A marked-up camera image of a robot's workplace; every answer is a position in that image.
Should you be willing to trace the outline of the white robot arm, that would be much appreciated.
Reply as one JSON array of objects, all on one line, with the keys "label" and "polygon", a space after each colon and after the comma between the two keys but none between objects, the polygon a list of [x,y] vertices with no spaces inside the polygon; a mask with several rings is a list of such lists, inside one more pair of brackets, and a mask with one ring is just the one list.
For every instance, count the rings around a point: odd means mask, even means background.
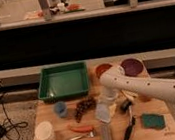
[{"label": "white robot arm", "polygon": [[116,65],[101,75],[100,83],[108,89],[131,91],[175,104],[174,79],[131,77],[125,75],[123,67]]}]

